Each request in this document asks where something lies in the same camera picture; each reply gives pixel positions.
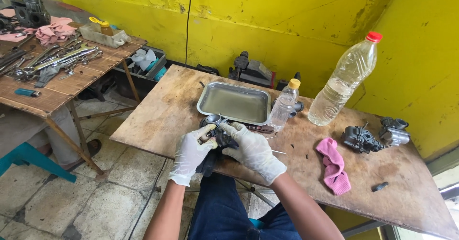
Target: pink sock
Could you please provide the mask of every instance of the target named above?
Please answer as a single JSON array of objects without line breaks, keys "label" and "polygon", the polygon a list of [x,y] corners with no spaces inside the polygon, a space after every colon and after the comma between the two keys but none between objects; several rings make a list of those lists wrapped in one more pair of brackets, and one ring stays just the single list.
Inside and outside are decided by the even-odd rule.
[{"label": "pink sock", "polygon": [[324,182],[335,195],[342,195],[351,190],[351,183],[344,172],[344,160],[336,150],[337,143],[332,138],[323,139],[316,147],[324,155]]}]

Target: yellow jar lid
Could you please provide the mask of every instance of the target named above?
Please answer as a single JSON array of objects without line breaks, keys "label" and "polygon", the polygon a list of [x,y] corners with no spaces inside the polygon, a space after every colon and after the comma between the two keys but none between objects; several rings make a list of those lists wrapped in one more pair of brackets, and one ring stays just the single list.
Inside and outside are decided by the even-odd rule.
[{"label": "yellow jar lid", "polygon": [[108,21],[100,21],[96,17],[89,17],[89,20],[92,21],[92,22],[100,24],[101,27],[109,27],[110,26]]},{"label": "yellow jar lid", "polygon": [[300,88],[300,80],[298,79],[290,79],[290,82],[288,83],[288,86],[294,90]]}]

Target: forearm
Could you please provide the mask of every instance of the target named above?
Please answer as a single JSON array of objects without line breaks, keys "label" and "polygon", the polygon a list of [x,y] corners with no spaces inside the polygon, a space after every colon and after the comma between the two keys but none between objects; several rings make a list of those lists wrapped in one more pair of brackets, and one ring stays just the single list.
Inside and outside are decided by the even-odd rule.
[{"label": "forearm", "polygon": [[179,238],[184,194],[185,186],[168,181],[143,240]]},{"label": "forearm", "polygon": [[279,175],[271,188],[303,239],[344,240],[332,220],[290,175]]}]

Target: wooden table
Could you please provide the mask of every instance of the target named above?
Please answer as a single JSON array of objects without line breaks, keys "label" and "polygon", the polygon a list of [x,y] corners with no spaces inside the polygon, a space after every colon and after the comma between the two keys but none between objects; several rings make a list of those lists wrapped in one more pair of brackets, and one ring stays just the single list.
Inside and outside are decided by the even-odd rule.
[{"label": "wooden table", "polygon": [[[81,24],[72,22],[70,23],[73,27],[80,27]],[[75,68],[75,74],[67,77],[65,79],[59,80],[61,76],[65,73],[61,69],[60,73],[57,74],[44,88],[33,88],[33,85],[36,83],[36,80],[30,82],[17,82],[13,78],[8,76],[0,77],[0,103],[11,106],[13,108],[20,109],[22,111],[28,112],[30,114],[36,115],[44,119],[51,128],[53,128],[59,135],[66,140],[68,144],[74,149],[88,164],[94,168],[98,174],[102,175],[104,172],[92,161],[89,157],[88,147],[85,144],[85,137],[83,135],[83,130],[80,126],[80,119],[86,119],[87,117],[78,117],[76,114],[75,106],[73,105],[72,99],[78,95],[82,90],[91,85],[102,75],[106,74],[113,67],[117,66],[119,63],[123,63],[123,67],[126,71],[126,76],[128,77],[131,89],[134,92],[136,100],[140,103],[140,99],[135,90],[134,84],[132,82],[131,75],[127,70],[126,62],[124,61],[126,57],[130,56],[136,50],[140,49],[143,45],[146,44],[146,41],[141,38],[131,36],[131,42],[126,43],[117,49],[107,47],[101,44],[96,44],[91,41],[83,40],[85,43],[88,43],[89,46],[98,45],[100,50],[103,50],[103,55],[101,58],[90,61],[87,65],[78,64]],[[9,42],[9,41],[0,41],[0,53],[6,54],[11,50],[13,46],[18,45],[19,43]],[[30,45],[36,45],[35,49],[32,50],[34,56],[39,55],[43,52],[43,49],[40,47],[40,44],[36,38],[31,39],[29,42],[22,46],[22,49],[30,49]],[[22,67],[25,67],[30,61],[26,61]],[[16,95],[14,91],[18,88],[24,88],[28,90],[40,91],[41,96],[37,98],[26,97],[22,95]],[[51,114],[59,109],[61,106],[68,104],[70,111],[72,111],[73,119],[75,120],[75,125],[78,130],[78,134],[81,139],[82,148],[75,144],[61,129],[60,127],[50,118]],[[124,108],[120,110],[115,110],[111,112],[101,113],[92,115],[91,118],[97,116],[108,115],[109,113],[115,112],[124,112],[132,110],[135,107]]]},{"label": "wooden table", "polygon": [[[171,66],[110,139],[173,159],[179,137],[198,129],[199,121],[205,117],[196,108],[202,93],[200,81],[204,84],[219,81],[261,89],[270,93],[271,99],[279,94],[279,91]],[[458,229],[443,198],[412,142],[376,153],[355,154],[340,140],[344,128],[363,126],[368,121],[366,129],[377,135],[381,117],[345,108],[328,126],[319,127],[307,120],[312,99],[299,97],[299,101],[304,102],[305,110],[290,118],[278,137],[268,142],[273,150],[287,153],[274,155],[288,167],[287,172],[313,199],[386,224],[459,239]],[[324,185],[322,158],[314,149],[326,137],[338,141],[337,150],[344,158],[344,170],[352,185],[352,189],[341,196],[333,195]],[[215,171],[266,185],[259,174],[235,161],[225,160]],[[389,182],[386,188],[371,192],[373,186],[385,181]]]}]

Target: blue lighter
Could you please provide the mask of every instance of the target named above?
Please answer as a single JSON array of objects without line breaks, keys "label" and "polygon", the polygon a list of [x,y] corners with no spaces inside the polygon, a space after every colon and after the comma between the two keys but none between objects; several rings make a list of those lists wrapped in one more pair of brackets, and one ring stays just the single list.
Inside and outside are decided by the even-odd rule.
[{"label": "blue lighter", "polygon": [[24,96],[27,96],[27,97],[39,97],[41,95],[41,92],[39,91],[33,91],[33,90],[27,90],[27,89],[23,89],[23,88],[19,88],[17,90],[14,91],[14,93],[18,94],[18,95],[24,95]]}]

